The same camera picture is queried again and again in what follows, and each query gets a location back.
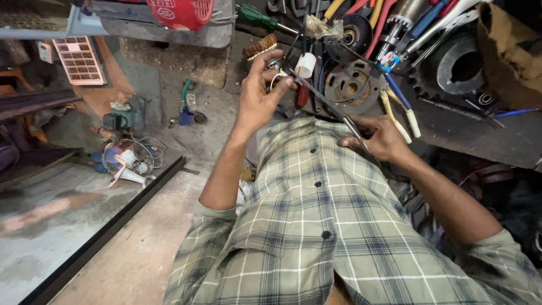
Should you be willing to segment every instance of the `red plastic basket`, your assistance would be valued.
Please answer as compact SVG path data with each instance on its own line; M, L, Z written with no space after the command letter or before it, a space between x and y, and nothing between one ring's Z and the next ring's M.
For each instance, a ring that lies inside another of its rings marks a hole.
M197 31L211 19L214 0L147 0L147 5L163 26Z

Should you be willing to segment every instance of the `green-handled screwdriver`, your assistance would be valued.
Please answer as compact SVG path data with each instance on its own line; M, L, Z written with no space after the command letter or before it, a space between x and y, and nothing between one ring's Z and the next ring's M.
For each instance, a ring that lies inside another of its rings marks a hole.
M239 21L241 22L246 22L257 27L262 27L269 32L279 28L295 35L299 33L294 29L280 24L279 19L275 17L269 17L264 13L258 11L258 9L253 7L252 5L243 3L241 5L235 4L235 6L237 7L237 15L239 16Z

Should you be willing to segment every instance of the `hand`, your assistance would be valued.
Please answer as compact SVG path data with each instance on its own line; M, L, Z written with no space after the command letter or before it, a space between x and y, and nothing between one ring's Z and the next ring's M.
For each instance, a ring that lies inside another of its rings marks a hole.
M258 55L247 78L243 79L237 118L231 131L232 135L240 137L242 141L247 141L258 129L269 123L279 100L288 88L295 86L292 77L285 77L280 81L275 80L271 92L265 91L266 81L271 81L279 73L274 69L264 71L266 62L283 54L282 50L275 49Z
M359 127L360 131L371 135L371 138L364 142L376 159L390 161L402 166L414 156L405 143L403 136L401 136L388 116L370 118L357 115L350 116L350 118ZM362 147L362 144L355 137L342 139L340 145L352 148Z

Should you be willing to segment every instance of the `plaid shirt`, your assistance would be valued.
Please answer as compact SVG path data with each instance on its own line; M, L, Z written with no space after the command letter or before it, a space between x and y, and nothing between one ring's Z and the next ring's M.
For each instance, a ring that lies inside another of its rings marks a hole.
M239 217L195 203L164 304L323 304L334 271L355 303L542 303L506 230L461 268L412 228L378 167L338 146L347 135L314 118L270 129Z

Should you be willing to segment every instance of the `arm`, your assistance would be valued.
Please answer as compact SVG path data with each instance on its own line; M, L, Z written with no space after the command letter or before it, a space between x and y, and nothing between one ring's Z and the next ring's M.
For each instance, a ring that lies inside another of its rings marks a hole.
M372 135L365 144L375 157L403 168L434 211L444 230L468 245L458 264L497 304L540 304L542 279L510 233L474 198L432 169L407 147L388 117L351 117ZM341 146L357 148L354 137Z
M273 87L271 93L266 94L264 90L266 81L271 81L278 74L277 70L264 71L265 63L282 55L282 50L271 50L259 55L248 77L243 80L237 118L199 197L202 205L218 210L235 206L248 139L271 120L279 100L289 87L294 86L293 78L286 77Z
M282 50L273 50L258 56L243 80L234 127L194 206L192 226L175 255L164 304L190 303L201 285L209 284L203 280L212 272L235 224L237 188L248 139L269 122L280 98L294 87L288 77L269 94L263 88L278 74L277 70L263 70L266 61L282 55Z
M444 230L454 239L472 244L502 230L486 208L410 151L388 117L357 116L352 120L372 135L365 144L377 159L393 162L408 173ZM359 142L350 137L341 144L355 147Z

